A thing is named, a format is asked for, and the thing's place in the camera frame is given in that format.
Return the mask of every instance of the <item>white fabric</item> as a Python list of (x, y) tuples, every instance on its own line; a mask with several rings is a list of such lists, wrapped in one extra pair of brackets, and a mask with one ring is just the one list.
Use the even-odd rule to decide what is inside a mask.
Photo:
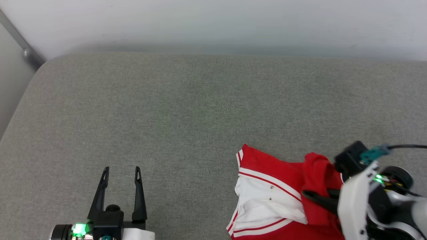
[(286, 225), (288, 225), (289, 223), (291, 223), (292, 220), (291, 219), (283, 219), (283, 221), (274, 224), (272, 226), (266, 227), (266, 228), (262, 228), (262, 229), (251, 229), (251, 230), (245, 230), (245, 231), (240, 231), (240, 232), (236, 232), (234, 233), (235, 237), (241, 237), (241, 236), (246, 236), (246, 235), (263, 235), (272, 231), (275, 231), (277, 229), (280, 229)]
[(235, 191), (239, 196), (238, 214), (231, 233), (264, 227), (281, 219), (307, 223), (302, 203), (268, 182), (240, 176)]

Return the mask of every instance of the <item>gray couch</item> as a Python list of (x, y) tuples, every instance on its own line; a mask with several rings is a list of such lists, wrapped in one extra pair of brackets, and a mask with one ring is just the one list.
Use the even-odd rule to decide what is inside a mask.
[[(110, 166), (105, 205), (130, 219), (135, 166), (147, 230), (228, 239), (244, 143), (301, 162), (355, 140), (427, 143), (427, 63), (89, 53), (43, 65), (0, 142), (1, 239), (47, 239), (83, 222)], [(425, 150), (396, 150), (427, 194)]]

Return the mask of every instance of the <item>teal connector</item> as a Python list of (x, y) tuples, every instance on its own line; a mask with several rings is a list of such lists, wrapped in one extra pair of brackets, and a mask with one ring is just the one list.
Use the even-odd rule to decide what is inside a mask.
[(364, 165), (370, 165), (376, 159), (391, 153), (389, 146), (390, 145), (388, 144), (383, 144), (376, 146), (368, 151), (364, 151), (360, 154), (360, 159)]

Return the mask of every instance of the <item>green led light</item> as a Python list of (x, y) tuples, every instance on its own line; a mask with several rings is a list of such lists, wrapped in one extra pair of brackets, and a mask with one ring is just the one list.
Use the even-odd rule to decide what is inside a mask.
[(76, 223), (74, 225), (74, 229), (73, 229), (73, 236), (83, 236), (86, 234), (86, 224), (83, 223)]

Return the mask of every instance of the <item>robotic arm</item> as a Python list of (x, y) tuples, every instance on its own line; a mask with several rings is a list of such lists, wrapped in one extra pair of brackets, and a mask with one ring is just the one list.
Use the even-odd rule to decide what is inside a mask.
[(414, 146), (427, 148), (382, 145), (369, 150), (357, 141), (335, 157), (345, 181), (341, 190), (329, 190), (329, 198), (303, 195), (338, 216), (347, 240), (425, 240), (427, 199), (410, 191), (413, 179), (407, 171), (389, 166), (378, 172), (376, 161), (393, 148)]
[(56, 225), (50, 240), (154, 240), (155, 233), (145, 230), (147, 210), (142, 187), (141, 170), (135, 169), (135, 207), (132, 221), (124, 221), (124, 213), (117, 205), (109, 205), (104, 210), (105, 189), (108, 186), (106, 167), (99, 181), (94, 200), (88, 214), (87, 223)]

